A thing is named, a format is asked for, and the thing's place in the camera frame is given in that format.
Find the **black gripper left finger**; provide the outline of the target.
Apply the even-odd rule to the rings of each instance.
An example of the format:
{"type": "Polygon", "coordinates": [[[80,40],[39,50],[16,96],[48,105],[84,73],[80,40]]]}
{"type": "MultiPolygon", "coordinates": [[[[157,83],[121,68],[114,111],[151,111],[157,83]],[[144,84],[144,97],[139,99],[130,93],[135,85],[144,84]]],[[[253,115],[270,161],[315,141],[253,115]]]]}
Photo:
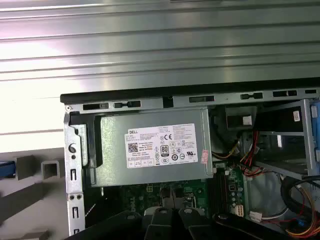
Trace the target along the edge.
{"type": "Polygon", "coordinates": [[[170,240],[173,211],[158,207],[152,215],[123,211],[72,235],[73,240],[170,240]]]}

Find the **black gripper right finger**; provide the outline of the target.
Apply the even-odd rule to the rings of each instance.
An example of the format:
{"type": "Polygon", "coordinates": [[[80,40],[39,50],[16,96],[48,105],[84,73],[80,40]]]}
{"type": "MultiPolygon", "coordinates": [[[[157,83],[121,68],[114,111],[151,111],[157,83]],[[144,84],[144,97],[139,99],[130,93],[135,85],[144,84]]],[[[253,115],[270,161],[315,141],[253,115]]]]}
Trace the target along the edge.
{"type": "Polygon", "coordinates": [[[194,208],[178,212],[192,240],[286,240],[287,235],[232,213],[218,212],[207,218],[194,208]]]}

